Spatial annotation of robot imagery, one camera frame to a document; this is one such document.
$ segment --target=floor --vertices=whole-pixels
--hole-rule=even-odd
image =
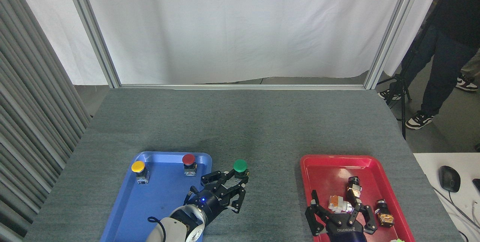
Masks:
[[[406,104],[407,119],[420,109],[422,95],[430,74],[430,63],[411,84],[412,102]],[[263,78],[236,82],[238,84],[362,84],[366,73],[355,78]],[[385,90],[389,83],[377,86]],[[94,116],[108,92],[107,85],[76,85],[87,110]],[[433,122],[420,130],[406,132],[406,141],[413,153],[476,152],[480,143],[480,93],[455,89],[444,102],[440,114]],[[401,117],[401,105],[391,108],[396,117]]]

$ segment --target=gray carpet surface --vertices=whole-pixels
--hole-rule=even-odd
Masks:
[[[107,94],[25,241],[98,241],[142,151],[208,153],[212,170],[249,163],[242,211],[218,216],[205,242],[312,241],[300,173],[307,154],[377,158],[416,241],[462,241],[375,91],[133,88]]]

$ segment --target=tripod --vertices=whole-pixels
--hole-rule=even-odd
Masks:
[[[408,70],[414,56],[418,53],[420,43],[424,39],[425,34],[427,33],[427,30],[429,29],[429,27],[432,25],[432,21],[433,21],[435,15],[437,14],[438,6],[442,3],[442,1],[443,0],[438,0],[437,1],[437,5],[434,7],[434,9],[430,13],[430,15],[426,18],[425,23],[420,26],[420,31],[415,36],[415,39],[413,39],[412,44],[410,45],[410,47],[408,48],[405,56],[402,59],[402,62],[401,62],[402,70],[401,70],[401,72],[396,73],[394,76],[392,76],[390,78],[387,78],[383,81],[379,81],[377,83],[377,85],[380,85],[380,84],[388,82],[388,81],[396,80],[396,82],[398,82],[399,86],[401,87],[401,90],[400,90],[401,99],[400,100],[401,100],[401,104],[402,104],[402,108],[401,108],[402,114],[401,114],[401,118],[400,119],[397,118],[396,120],[401,121],[401,123],[402,123],[403,139],[406,139],[405,95],[406,95],[406,97],[409,101],[412,100],[411,97],[410,97],[410,93],[408,92],[408,86],[407,86],[407,83],[406,83],[406,80],[405,80],[405,73]],[[393,96],[394,96],[394,94],[391,91],[389,93],[389,96],[385,99],[387,105],[391,104],[391,102],[393,100],[392,99]]]

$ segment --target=sneaker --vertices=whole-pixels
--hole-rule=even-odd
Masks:
[[[432,119],[434,119],[434,116],[429,116],[422,111],[417,111],[410,120],[405,122],[405,126],[413,130],[418,130],[432,122]]]
[[[389,98],[389,96],[390,96],[390,90],[384,90],[384,91],[382,91],[382,92],[377,93],[377,95],[378,95],[380,98],[382,98],[382,99],[384,99],[384,100],[387,100],[387,99]],[[401,98],[402,98],[402,94],[400,94],[400,93],[394,94],[394,95],[391,96],[391,100],[399,100],[399,99],[401,99]]]
[[[456,78],[456,88],[459,88],[464,91],[475,91],[478,90],[478,86],[472,83],[473,78],[467,78],[465,75],[460,75]]]

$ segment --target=jeans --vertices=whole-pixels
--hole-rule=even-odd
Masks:
[[[438,114],[443,102],[454,89],[462,67],[477,53],[477,50],[478,48],[450,39],[433,25],[430,26],[410,65],[402,65],[402,68],[407,67],[403,77],[406,86],[409,87],[417,73],[425,68],[434,56],[430,79],[421,105],[421,110],[425,114],[430,116]],[[401,83],[391,83],[390,92],[401,93]]]

